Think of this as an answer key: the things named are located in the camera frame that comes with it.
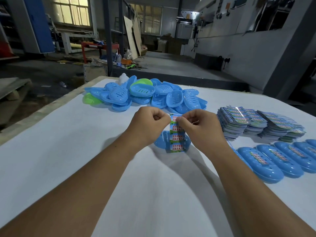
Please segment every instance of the cabinet door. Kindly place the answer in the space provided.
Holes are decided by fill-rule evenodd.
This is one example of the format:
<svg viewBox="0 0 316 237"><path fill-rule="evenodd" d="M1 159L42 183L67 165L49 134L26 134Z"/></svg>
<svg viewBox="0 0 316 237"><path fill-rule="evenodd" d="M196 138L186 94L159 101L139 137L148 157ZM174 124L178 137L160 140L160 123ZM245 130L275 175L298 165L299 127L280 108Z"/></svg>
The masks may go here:
<svg viewBox="0 0 316 237"><path fill-rule="evenodd" d="M41 52L55 51L42 0L24 0Z"/></svg>

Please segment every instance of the hand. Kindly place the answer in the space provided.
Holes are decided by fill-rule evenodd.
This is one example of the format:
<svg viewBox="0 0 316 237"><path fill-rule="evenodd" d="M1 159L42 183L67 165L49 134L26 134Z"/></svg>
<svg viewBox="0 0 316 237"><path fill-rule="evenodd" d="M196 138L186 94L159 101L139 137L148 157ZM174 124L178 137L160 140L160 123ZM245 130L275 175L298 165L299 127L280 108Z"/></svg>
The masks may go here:
<svg viewBox="0 0 316 237"><path fill-rule="evenodd" d="M205 155L228 146L217 115L212 112L195 109L178 117L177 122Z"/></svg>
<svg viewBox="0 0 316 237"><path fill-rule="evenodd" d="M144 106L134 114L122 136L127 137L128 141L132 141L138 152L154 143L170 122L170 116L164 111L156 107Z"/></svg>

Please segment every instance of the gray platform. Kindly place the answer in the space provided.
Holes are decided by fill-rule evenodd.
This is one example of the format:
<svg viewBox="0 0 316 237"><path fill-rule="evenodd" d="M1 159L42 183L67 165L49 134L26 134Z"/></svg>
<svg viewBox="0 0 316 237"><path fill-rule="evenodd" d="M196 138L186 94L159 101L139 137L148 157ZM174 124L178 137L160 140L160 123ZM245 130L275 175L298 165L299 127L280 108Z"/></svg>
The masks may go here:
<svg viewBox="0 0 316 237"><path fill-rule="evenodd" d="M158 78L174 84L208 87L233 91L249 91L247 83L221 71L206 70L193 63L193 59L183 55L147 52L143 58L134 60L142 70L113 68L112 76L119 77L123 72L137 78Z"/></svg>

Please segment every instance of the white tabletop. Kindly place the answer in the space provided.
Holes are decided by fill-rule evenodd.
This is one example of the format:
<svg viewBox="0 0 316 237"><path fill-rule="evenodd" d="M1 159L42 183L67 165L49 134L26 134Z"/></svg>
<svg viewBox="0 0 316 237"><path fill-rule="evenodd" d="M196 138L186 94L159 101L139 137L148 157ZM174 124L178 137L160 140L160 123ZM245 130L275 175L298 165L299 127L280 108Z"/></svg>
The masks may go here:
<svg viewBox="0 0 316 237"><path fill-rule="evenodd" d="M96 87L113 80L105 79ZM217 112L243 106L276 112L306 128L302 138L316 139L316 118L262 95L198 88L199 97ZM92 107L79 95L0 147L0 227L76 172L130 123L140 107L125 112ZM235 148L267 143L238 137ZM285 177L267 186L316 230L316 174ZM212 163L191 146L187 153L166 154L154 145L129 163L93 236L237 236L238 228Z"/></svg>

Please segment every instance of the person's left hand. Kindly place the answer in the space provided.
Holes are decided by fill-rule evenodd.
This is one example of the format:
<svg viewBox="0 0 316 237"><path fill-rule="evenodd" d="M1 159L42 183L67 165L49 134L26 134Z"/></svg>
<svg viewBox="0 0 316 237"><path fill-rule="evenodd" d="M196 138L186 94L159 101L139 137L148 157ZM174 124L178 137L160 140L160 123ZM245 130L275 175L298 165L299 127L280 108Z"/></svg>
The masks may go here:
<svg viewBox="0 0 316 237"><path fill-rule="evenodd" d="M152 144L170 124L170 116L159 108L144 106L134 114L122 137L132 141L137 151Z"/></svg>

